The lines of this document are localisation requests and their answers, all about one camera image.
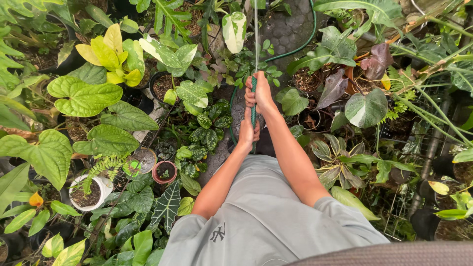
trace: white pot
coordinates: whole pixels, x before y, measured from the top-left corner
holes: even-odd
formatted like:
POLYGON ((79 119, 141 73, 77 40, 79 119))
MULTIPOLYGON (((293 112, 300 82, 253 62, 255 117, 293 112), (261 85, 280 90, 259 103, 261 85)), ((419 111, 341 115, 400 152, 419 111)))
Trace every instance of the white pot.
MULTIPOLYGON (((78 182, 80 182, 81 180, 85 179, 86 177, 88 176, 88 174, 85 174, 85 175, 82 175, 78 178, 76 178, 71 186, 75 186, 78 182)), ((98 208, 102 203, 104 203, 105 199, 108 197, 108 195, 110 195, 110 193, 113 191, 114 189, 114 184, 108 179, 108 178, 105 178, 105 177, 94 177, 92 178, 94 181, 97 182, 98 184, 98 187, 100 188, 100 199, 98 200, 97 204, 95 204, 94 206, 87 206, 87 207, 79 207, 73 199, 70 199, 70 201, 72 202, 72 205, 74 205, 74 207, 78 208, 79 210, 81 211, 92 211, 92 210, 95 210, 96 208, 98 208)), ((69 189, 69 195, 72 193, 72 190, 74 188, 70 188, 69 189)))

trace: purple leaf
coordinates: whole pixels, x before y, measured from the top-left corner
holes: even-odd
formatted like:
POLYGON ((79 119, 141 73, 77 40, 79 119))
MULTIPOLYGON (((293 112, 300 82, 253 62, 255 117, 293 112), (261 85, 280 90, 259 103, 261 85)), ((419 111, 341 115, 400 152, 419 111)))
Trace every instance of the purple leaf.
POLYGON ((348 78, 344 79, 345 70, 340 68, 335 74, 327 77, 325 88, 317 104, 317 109, 325 108, 340 98, 348 86, 348 78))
POLYGON ((365 76, 369 80, 379 80, 383 77, 386 68, 393 62, 393 56, 389 52, 389 45, 382 43, 371 48, 371 58, 363 59, 359 66, 365 70, 365 76))

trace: person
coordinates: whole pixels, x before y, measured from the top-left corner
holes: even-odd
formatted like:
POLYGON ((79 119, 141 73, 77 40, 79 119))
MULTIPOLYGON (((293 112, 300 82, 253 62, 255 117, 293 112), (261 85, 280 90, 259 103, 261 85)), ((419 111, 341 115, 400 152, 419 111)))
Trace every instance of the person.
POLYGON ((170 232, 160 266, 278 266, 389 241, 327 192, 271 97, 262 71, 246 81, 238 144, 170 232), (263 115, 276 158, 248 155, 263 115))

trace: green hose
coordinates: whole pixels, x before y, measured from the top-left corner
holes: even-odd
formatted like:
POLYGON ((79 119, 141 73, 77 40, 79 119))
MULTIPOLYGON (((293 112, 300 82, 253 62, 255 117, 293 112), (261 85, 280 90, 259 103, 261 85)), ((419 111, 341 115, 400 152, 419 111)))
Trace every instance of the green hose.
MULTIPOLYGON (((314 11, 314 3, 312 2, 312 0, 309 0, 309 3, 310 3, 310 7, 312 8, 312 15, 314 15, 314 28, 312 29, 312 34, 311 36, 309 37, 309 39, 306 41, 305 44, 303 44, 301 47, 297 48, 296 50, 292 51, 292 52, 288 52, 288 53, 283 53, 283 54, 280 54, 278 56, 274 56, 274 57, 271 57, 271 58, 268 58, 266 60, 264 60, 265 62, 269 62, 269 61, 273 61, 273 60, 276 60, 276 59, 279 59, 279 58, 282 58, 282 57, 285 57, 285 56, 288 56, 288 55, 291 55, 293 53, 297 53, 299 52, 300 50, 302 50, 304 47, 307 46, 307 44, 310 43, 310 41, 312 40, 312 38, 314 38, 314 35, 315 35, 315 28, 317 27, 317 20, 315 18, 315 11, 314 11)), ((254 92, 254 90, 256 89, 256 85, 254 84, 254 80, 255 78, 253 77, 252 78, 252 82, 253 82, 253 89, 252 91, 254 92)), ((233 98, 235 97, 235 94, 237 92, 237 88, 238 86, 235 86, 235 89, 233 89, 233 93, 232 93, 232 98, 230 98, 230 110, 233 106, 233 98)), ((251 108, 251 123, 253 124, 253 128, 255 127, 256 125, 256 115, 255 115, 255 108, 256 108, 256 105, 254 107, 251 108)), ((232 140, 233 140, 233 143, 235 144, 235 146, 237 145, 237 140, 235 139, 235 136, 233 135, 233 130, 232 130, 232 127, 230 127, 230 136, 232 137, 232 140)), ((253 143, 253 150, 252 150, 252 153, 255 152, 255 143, 253 143)))

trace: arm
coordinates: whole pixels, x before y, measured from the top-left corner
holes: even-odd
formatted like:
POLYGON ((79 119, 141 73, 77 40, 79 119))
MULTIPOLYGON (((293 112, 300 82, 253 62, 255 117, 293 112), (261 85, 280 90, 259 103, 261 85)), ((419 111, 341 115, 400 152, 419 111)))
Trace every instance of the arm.
POLYGON ((256 111, 262 114, 266 121, 282 173, 301 202, 313 207, 318 199, 330 197, 330 194, 320 183, 312 162, 292 136, 273 102, 264 72, 259 71, 255 77, 258 79, 256 92, 251 92, 251 77, 246 81, 246 105, 253 107, 257 104, 256 111))
POLYGON ((253 142, 259 140, 260 126, 257 122, 255 129, 251 124, 251 110, 246 108, 245 119, 240 125, 238 144, 223 163, 222 167, 212 176, 195 199, 192 214, 198 214, 205 219, 214 216, 227 197, 233 179, 240 169, 243 160, 253 148, 253 142))

